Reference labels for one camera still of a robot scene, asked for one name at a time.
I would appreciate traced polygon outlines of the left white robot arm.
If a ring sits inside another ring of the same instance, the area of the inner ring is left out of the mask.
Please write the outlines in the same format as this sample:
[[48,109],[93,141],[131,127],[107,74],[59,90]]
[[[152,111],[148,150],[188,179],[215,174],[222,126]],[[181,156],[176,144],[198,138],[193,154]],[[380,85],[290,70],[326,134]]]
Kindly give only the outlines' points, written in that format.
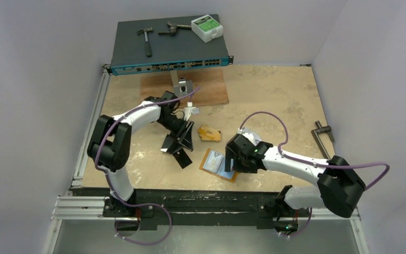
[[101,115],[97,119],[87,155],[93,160],[96,169],[105,174],[111,196],[118,199],[116,210],[122,216],[131,216],[136,211],[135,190],[125,169],[130,156],[132,135],[136,131],[150,123],[159,123],[169,131],[161,150],[173,155],[181,168],[192,163],[186,152],[193,150],[194,122],[185,115],[175,115],[180,101],[181,98],[166,91],[161,97],[146,98],[139,106],[126,113],[117,116]]

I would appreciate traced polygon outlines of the orange leather card holder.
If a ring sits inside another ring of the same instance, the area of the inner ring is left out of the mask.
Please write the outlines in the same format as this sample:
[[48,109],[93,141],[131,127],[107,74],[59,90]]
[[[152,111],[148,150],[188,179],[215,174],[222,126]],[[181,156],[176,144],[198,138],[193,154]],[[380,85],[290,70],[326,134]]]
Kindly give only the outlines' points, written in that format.
[[225,171],[224,154],[213,149],[207,149],[199,169],[231,183],[234,183],[237,177],[234,170]]

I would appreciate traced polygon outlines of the single black card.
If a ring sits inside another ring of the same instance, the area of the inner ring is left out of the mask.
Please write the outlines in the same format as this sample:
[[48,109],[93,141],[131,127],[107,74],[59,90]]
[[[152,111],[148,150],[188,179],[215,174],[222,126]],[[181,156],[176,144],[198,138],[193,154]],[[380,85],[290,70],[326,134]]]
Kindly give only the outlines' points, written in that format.
[[178,150],[172,155],[182,169],[192,164],[192,160],[183,149]]

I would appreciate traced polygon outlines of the single silver VIP card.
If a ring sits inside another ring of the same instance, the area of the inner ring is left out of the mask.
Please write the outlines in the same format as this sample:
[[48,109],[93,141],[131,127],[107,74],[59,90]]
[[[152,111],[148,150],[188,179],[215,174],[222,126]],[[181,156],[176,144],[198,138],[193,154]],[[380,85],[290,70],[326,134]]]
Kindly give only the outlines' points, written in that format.
[[222,153],[210,150],[204,162],[203,169],[211,173],[218,173],[223,161],[224,155]]

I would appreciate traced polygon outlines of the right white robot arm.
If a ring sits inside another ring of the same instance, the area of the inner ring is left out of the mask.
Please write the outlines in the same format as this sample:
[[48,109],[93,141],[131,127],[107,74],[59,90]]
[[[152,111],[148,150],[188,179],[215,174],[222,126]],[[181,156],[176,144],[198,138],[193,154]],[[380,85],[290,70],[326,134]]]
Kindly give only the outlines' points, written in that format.
[[325,207],[340,217],[351,217],[365,191],[365,184],[346,163],[334,156],[316,159],[281,150],[271,143],[254,143],[251,134],[236,134],[225,146],[226,169],[255,174],[258,170],[278,171],[310,183],[290,187],[276,200],[276,210],[289,215],[296,209]]

